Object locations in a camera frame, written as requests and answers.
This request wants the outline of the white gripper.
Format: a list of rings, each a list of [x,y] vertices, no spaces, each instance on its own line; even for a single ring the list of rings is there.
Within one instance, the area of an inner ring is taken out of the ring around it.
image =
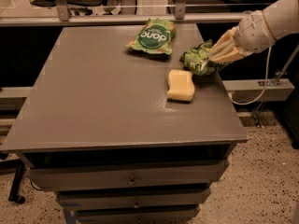
[[[256,10],[221,36],[210,50],[208,59],[213,63],[233,63],[252,53],[260,53],[275,42],[262,11]]]

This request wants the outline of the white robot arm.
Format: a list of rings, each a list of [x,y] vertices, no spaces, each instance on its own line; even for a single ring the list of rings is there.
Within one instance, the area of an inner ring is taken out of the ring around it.
[[[299,32],[298,0],[278,0],[256,10],[226,31],[208,53],[214,63],[232,63],[261,53],[281,38]]]

